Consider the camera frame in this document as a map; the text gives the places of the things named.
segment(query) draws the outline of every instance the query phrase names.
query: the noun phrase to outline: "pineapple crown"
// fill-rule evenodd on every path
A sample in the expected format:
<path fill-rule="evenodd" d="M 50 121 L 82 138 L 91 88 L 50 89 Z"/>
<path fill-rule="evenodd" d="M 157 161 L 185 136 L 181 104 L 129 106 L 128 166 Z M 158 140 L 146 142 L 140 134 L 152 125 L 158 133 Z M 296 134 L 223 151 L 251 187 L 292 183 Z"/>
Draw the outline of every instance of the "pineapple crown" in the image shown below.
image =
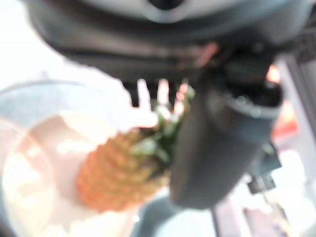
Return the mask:
<path fill-rule="evenodd" d="M 153 128 L 142 128 L 141 132 L 145 138 L 133 147 L 133 153 L 136 155 L 156 158 L 163 170 L 168 169 L 172 164 L 181 125 L 195 95 L 194 89 L 188 83 L 182 84 L 178 93 L 182 95 L 180 101 L 183 105 L 182 112 L 176 113 L 170 103 L 162 105 L 153 101 L 153 108 L 158 115 L 158 124 Z"/>

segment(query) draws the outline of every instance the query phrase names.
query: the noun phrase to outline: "white surface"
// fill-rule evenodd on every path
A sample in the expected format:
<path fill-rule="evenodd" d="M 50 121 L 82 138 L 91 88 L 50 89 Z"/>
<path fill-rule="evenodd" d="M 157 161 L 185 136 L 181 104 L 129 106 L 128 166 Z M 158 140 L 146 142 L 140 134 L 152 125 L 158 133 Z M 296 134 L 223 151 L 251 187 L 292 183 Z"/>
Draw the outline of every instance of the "white surface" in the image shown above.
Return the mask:
<path fill-rule="evenodd" d="M 154 237 L 216 237 L 212 223 L 212 215 L 208 210 L 186 210 L 164 223 Z"/>
<path fill-rule="evenodd" d="M 293 82 L 296 78 L 292 78 L 293 75 L 284 61 L 286 59 L 286 55 L 281 55 L 276 65 L 282 75 L 284 91 L 287 92 L 285 96 L 296 113 L 300 132 L 289 143 L 290 150 L 284 150 L 280 155 L 283 169 L 276 170 L 274 176 L 279 198 L 293 230 L 301 236 L 309 229 L 315 236 L 316 141 Z"/>
<path fill-rule="evenodd" d="M 252 237 L 251 230 L 238 199 L 228 195 L 215 208 L 219 235 L 223 237 Z"/>
<path fill-rule="evenodd" d="M 33 31 L 22 1 L 0 1 L 0 34 L 0 88 L 63 61 Z"/>

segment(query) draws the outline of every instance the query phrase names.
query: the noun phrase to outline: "pineapple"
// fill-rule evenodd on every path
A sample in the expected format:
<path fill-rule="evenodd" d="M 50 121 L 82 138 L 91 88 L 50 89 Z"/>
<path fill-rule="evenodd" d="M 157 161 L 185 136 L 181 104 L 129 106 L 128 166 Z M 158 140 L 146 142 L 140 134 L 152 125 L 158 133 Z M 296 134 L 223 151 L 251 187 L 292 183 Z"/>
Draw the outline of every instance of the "pineapple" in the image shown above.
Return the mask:
<path fill-rule="evenodd" d="M 99 212 L 125 211 L 168 185 L 177 134 L 194 95 L 191 87 L 183 88 L 181 114 L 157 105 L 158 125 L 119 133 L 89 154 L 77 175 L 79 198 L 86 206 Z M 169 118 L 163 115 L 166 109 Z"/>

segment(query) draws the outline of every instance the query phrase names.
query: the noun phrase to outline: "black plastic housing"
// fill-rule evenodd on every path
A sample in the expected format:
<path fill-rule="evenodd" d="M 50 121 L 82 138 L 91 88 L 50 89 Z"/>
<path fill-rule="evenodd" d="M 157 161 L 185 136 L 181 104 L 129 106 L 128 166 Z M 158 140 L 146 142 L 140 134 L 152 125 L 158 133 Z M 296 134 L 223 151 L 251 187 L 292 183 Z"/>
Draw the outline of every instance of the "black plastic housing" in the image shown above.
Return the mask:
<path fill-rule="evenodd" d="M 271 142 L 264 145 L 261 154 L 255 158 L 248 173 L 252 177 L 262 177 L 281 167 L 277 149 Z"/>
<path fill-rule="evenodd" d="M 40 36 L 66 57 L 124 81 L 181 80 L 204 65 L 207 45 L 281 45 L 307 20 L 309 0 L 245 0 L 172 24 L 135 20 L 78 0 L 26 2 Z"/>
<path fill-rule="evenodd" d="M 281 87 L 267 83 L 246 102 L 220 79 L 197 87 L 180 131 L 170 192 L 180 206 L 213 207 L 269 142 L 282 105 Z"/>

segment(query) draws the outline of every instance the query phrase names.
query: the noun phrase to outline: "pineapple leaf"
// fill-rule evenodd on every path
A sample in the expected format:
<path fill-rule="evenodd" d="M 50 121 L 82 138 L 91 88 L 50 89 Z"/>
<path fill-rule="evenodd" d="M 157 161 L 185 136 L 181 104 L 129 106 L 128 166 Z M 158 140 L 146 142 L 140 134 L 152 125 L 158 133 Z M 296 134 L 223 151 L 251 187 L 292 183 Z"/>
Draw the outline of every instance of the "pineapple leaf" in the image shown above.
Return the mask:
<path fill-rule="evenodd" d="M 195 94 L 196 94 L 195 90 L 190 85 L 188 85 L 188 91 L 185 96 L 187 97 L 189 102 L 193 100 Z"/>
<path fill-rule="evenodd" d="M 162 139 L 162 137 L 163 137 L 163 133 L 159 131 L 154 136 L 152 136 L 152 139 L 155 141 L 159 141 Z"/>
<path fill-rule="evenodd" d="M 169 164 L 170 163 L 170 157 L 167 151 L 160 147 L 157 146 L 155 155 L 162 161 L 163 164 Z"/>
<path fill-rule="evenodd" d="M 156 153 L 158 145 L 155 139 L 148 137 L 135 144 L 132 147 L 132 153 L 134 155 L 148 155 L 152 156 Z"/>
<path fill-rule="evenodd" d="M 164 128 L 164 124 L 166 119 L 164 118 L 163 114 L 159 111 L 157 111 L 157 115 L 158 115 L 158 124 L 159 124 L 159 128 Z"/>
<path fill-rule="evenodd" d="M 163 129 L 163 136 L 169 138 L 171 136 L 173 136 L 175 133 L 177 133 L 177 129 L 178 129 L 178 122 L 169 122 L 165 128 Z"/>

